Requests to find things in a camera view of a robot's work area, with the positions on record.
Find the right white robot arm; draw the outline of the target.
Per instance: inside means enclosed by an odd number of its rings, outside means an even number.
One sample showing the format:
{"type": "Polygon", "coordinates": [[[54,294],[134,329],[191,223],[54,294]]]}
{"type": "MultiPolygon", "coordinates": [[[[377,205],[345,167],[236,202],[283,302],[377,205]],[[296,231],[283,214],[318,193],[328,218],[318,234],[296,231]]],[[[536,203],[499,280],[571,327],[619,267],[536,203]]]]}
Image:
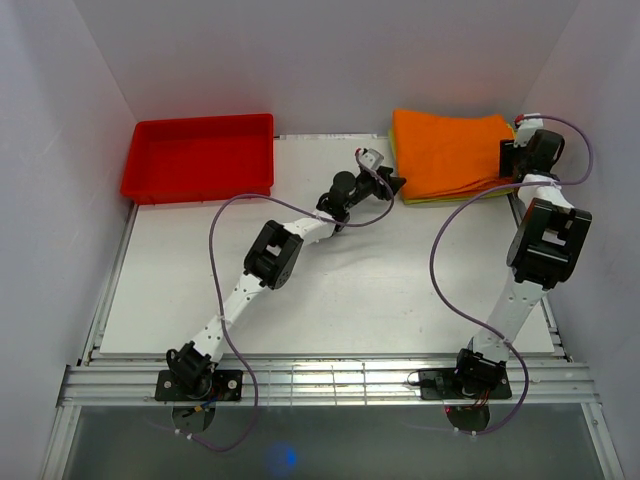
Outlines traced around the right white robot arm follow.
{"type": "Polygon", "coordinates": [[[459,352],[451,373],[463,397],[487,398],[507,384],[508,344],[534,307],[575,269],[592,216],[566,200],[552,174],[564,146],[562,135],[538,128],[501,148],[501,171],[519,184],[516,195],[526,212],[507,253],[509,273],[489,327],[459,352]]]}

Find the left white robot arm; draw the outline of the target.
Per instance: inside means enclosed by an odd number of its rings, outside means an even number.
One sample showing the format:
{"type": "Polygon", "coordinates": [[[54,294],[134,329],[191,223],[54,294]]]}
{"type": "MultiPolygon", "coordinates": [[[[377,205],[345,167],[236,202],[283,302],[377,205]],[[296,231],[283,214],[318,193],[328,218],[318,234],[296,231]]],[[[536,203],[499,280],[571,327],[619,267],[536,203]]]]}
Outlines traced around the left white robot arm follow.
{"type": "Polygon", "coordinates": [[[363,223],[350,221],[350,210],[373,196],[393,203],[406,179],[393,174],[391,167],[375,170],[362,167],[354,175],[337,173],[328,192],[318,199],[316,208],[305,211],[284,201],[278,203],[302,217],[293,222],[270,220],[264,224],[243,261],[242,273],[227,298],[216,291],[218,313],[180,349],[166,353],[173,383],[190,399],[201,399],[211,390],[213,372],[222,356],[221,345],[228,341],[230,327],[246,307],[266,290],[276,290],[290,279],[305,246],[329,239],[345,227],[360,228],[390,213],[363,223]]]}

